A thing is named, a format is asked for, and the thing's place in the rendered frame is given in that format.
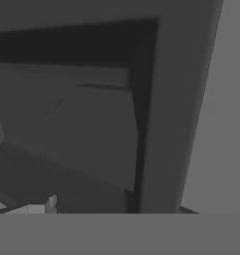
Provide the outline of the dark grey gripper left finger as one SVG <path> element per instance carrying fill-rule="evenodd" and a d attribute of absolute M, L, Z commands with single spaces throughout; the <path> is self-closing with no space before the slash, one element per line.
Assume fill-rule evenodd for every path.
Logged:
<path fill-rule="evenodd" d="M 6 213 L 54 213 L 57 211 L 57 195 L 53 191 L 27 192 L 16 205 L 5 209 Z"/>

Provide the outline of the dark grey fridge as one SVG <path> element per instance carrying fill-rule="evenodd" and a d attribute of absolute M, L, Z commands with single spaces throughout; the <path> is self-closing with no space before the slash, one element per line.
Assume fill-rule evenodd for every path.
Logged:
<path fill-rule="evenodd" d="M 175 212 L 222 3 L 0 0 L 0 190 Z"/>

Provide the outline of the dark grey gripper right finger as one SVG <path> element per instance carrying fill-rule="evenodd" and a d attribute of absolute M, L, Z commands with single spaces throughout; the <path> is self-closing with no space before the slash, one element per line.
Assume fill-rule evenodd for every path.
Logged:
<path fill-rule="evenodd" d="M 184 207 L 184 206 L 179 206 L 178 211 L 179 211 L 180 213 L 198 213 L 198 212 L 196 212 L 196 211 L 194 211 L 194 210 L 191 210 L 191 209 L 189 209 L 189 208 L 186 208 L 186 207 Z"/>

